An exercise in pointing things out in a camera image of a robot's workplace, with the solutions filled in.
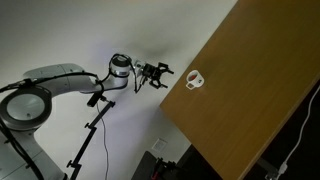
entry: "white cable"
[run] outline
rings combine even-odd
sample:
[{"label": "white cable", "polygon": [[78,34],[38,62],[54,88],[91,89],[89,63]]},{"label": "white cable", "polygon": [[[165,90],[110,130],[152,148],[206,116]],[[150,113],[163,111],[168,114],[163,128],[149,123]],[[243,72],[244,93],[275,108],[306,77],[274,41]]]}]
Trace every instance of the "white cable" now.
[{"label": "white cable", "polygon": [[278,180],[280,178],[280,176],[282,174],[284,174],[288,168],[288,165],[287,165],[287,162],[288,160],[290,159],[291,155],[294,153],[294,151],[298,148],[300,142],[301,142],[301,139],[302,139],[302,134],[303,134],[303,130],[304,130],[304,126],[307,124],[308,120],[309,120],[309,117],[310,117],[310,114],[311,114],[311,105],[312,105],[312,102],[314,100],[314,98],[316,97],[316,95],[318,94],[320,90],[320,85],[318,87],[318,89],[316,90],[316,92],[312,95],[310,101],[309,101],[309,105],[308,105],[308,115],[306,117],[306,119],[304,120],[302,126],[301,126],[301,129],[300,129],[300,134],[299,134],[299,139],[298,139],[298,142],[297,144],[294,146],[294,148],[291,150],[291,152],[288,154],[286,160],[284,160],[284,162],[281,164],[280,168],[279,168],[279,173],[278,173],[278,176],[276,177],[276,180]]}]

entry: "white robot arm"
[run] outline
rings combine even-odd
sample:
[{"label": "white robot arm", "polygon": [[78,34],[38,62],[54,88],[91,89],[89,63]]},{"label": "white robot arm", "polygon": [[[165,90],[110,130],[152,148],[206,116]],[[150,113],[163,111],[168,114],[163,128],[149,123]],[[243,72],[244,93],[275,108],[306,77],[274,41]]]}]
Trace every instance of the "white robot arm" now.
[{"label": "white robot arm", "polygon": [[[104,91],[126,88],[130,70],[133,71],[135,80],[142,76],[139,86],[135,82],[136,93],[148,79],[151,79],[150,85],[155,88],[166,87],[160,82],[162,73],[173,74],[165,64],[159,63],[158,67],[155,67],[139,60],[133,61],[127,55],[115,54],[109,63],[109,73],[102,80],[95,74],[85,72],[76,64],[59,64],[28,71],[23,75],[24,80],[0,89],[0,93],[17,89],[0,103],[0,130],[4,135],[0,134],[0,141],[4,142],[0,144],[0,179],[28,179],[20,176],[21,173],[27,173],[30,175],[28,177],[33,179],[41,179],[39,173],[42,173],[43,179],[67,179],[33,138],[33,132],[51,113],[51,99],[71,91],[90,93],[93,96],[88,106],[93,107],[99,99],[104,98]],[[24,164],[31,167],[35,165],[32,166],[25,154],[21,156],[23,148],[28,150],[27,154],[32,161],[38,163],[38,175],[34,169],[32,170],[35,173],[32,174],[30,168],[24,168]],[[41,163],[45,163],[47,167],[39,166]]]}]

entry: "white wall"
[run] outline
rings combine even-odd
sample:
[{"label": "white wall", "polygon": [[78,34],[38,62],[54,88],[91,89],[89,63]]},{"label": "white wall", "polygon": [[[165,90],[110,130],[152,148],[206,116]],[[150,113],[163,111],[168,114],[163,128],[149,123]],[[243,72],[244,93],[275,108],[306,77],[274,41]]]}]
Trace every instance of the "white wall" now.
[{"label": "white wall", "polygon": [[[0,86],[20,80],[27,70],[66,62],[103,77],[110,57],[123,52],[154,65],[169,64],[175,75],[162,80],[172,88],[235,1],[0,1]],[[170,88],[146,85],[135,94],[131,81],[125,90],[105,93],[117,103],[104,116],[110,180],[130,179],[146,150],[178,161],[190,145],[159,109]],[[80,93],[58,96],[36,133],[39,144],[69,175],[72,169],[65,166],[89,132],[83,126],[97,115],[86,106],[89,98]],[[98,128],[81,161],[81,180],[104,179],[101,123]],[[158,137],[168,142],[161,153],[150,149]]]}]

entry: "wooden panel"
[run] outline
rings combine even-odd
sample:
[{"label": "wooden panel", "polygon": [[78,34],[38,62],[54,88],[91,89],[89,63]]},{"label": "wooden panel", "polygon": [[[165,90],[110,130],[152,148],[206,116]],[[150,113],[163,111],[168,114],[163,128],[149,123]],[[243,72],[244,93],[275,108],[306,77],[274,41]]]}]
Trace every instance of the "wooden panel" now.
[{"label": "wooden panel", "polygon": [[[320,1],[240,0],[161,104],[223,179],[243,178],[319,79]],[[203,87],[185,88],[197,69]]]}]

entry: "wooden surface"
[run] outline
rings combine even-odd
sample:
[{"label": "wooden surface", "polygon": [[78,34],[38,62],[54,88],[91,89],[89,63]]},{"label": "wooden surface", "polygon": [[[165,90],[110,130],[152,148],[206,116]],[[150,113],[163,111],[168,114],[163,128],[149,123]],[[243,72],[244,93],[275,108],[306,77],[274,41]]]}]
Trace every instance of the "wooden surface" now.
[{"label": "wooden surface", "polygon": [[[205,84],[192,91],[197,69]],[[161,104],[223,179],[241,179],[320,72],[320,1],[239,0]]]}]

